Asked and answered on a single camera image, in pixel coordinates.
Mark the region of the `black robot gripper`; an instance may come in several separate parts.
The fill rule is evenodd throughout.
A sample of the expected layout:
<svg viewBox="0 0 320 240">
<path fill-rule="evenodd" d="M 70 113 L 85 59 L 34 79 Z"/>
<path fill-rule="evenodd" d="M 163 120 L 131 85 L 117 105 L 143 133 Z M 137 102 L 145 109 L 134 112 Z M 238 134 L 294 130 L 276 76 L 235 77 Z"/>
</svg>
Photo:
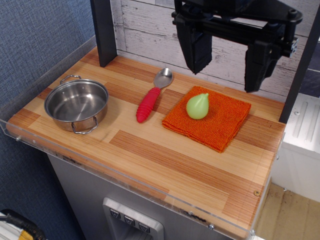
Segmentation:
<svg viewBox="0 0 320 240">
<path fill-rule="evenodd" d="M 248 46 L 247 93 L 257 92 L 281 56 L 297 49 L 297 9 L 279 0 L 176 0 L 173 21 L 187 67 L 198 74 L 212 61 L 212 37 Z"/>
</svg>

